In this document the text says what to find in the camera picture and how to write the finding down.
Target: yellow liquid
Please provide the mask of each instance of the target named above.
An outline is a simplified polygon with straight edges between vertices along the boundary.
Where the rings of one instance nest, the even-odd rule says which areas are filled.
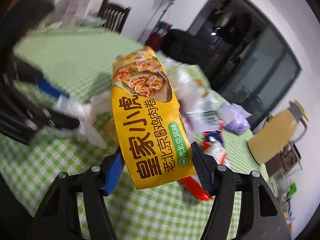
[[[261,131],[248,141],[248,147],[257,163],[263,164],[275,156],[291,139],[297,121],[286,109],[273,117]]]

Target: food package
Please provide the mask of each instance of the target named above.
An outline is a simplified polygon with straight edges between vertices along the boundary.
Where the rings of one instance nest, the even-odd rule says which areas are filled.
[[[211,146],[204,152],[207,155],[214,157],[218,164],[223,164],[229,167],[229,160],[226,150],[219,141],[211,142]]]
[[[150,47],[113,63],[112,111],[137,189],[195,174],[192,151],[161,63]]]
[[[250,128],[247,118],[251,116],[242,106],[236,104],[223,103],[218,109],[219,117],[225,123],[225,129],[236,134],[243,134]]]
[[[194,132],[201,133],[219,129],[220,119],[217,113],[219,105],[220,103],[215,99],[212,90],[208,92],[207,96],[198,99],[196,108],[186,112],[187,117],[193,123]]]

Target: metal screw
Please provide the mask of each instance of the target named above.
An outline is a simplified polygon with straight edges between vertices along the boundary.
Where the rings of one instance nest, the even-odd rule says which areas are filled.
[[[100,166],[93,166],[93,167],[91,168],[91,171],[93,171],[93,172],[98,172],[98,171],[100,171]]]
[[[252,176],[258,178],[258,177],[260,177],[260,173],[258,171],[253,171]]]
[[[226,171],[226,170],[227,170],[227,167],[224,166],[224,165],[218,165],[218,170],[219,170],[219,171]]]
[[[60,172],[59,174],[58,174],[58,177],[60,178],[60,179],[63,179],[63,178],[65,178],[66,177],[66,173],[65,172]]]

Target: purple plastic bag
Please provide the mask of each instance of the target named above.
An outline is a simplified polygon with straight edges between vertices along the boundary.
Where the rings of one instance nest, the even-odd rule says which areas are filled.
[[[236,104],[223,103],[218,109],[219,117],[225,122],[224,128],[236,134],[243,134],[250,128],[246,118],[251,116],[242,106]]]

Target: plastic bag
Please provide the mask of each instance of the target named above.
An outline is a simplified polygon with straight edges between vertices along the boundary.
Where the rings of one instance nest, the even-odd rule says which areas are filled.
[[[172,61],[164,61],[167,76],[180,103],[188,139],[195,141],[197,134],[218,130],[220,126],[216,110],[217,102],[206,76],[198,65],[188,65]]]
[[[150,47],[113,65],[112,109],[122,154],[137,189],[193,175],[179,104]]]
[[[243,134],[250,128],[247,118],[251,116],[242,106],[223,103],[218,115],[225,122],[224,128],[236,134]]]
[[[77,97],[67,98],[61,95],[54,104],[53,109],[63,114],[77,117],[80,120],[79,130],[76,135],[78,141],[85,142],[88,140],[90,144],[105,149],[107,147],[106,142],[93,127],[93,124],[96,121],[97,114],[111,112],[110,91],[92,97],[90,102],[89,104],[83,104]]]

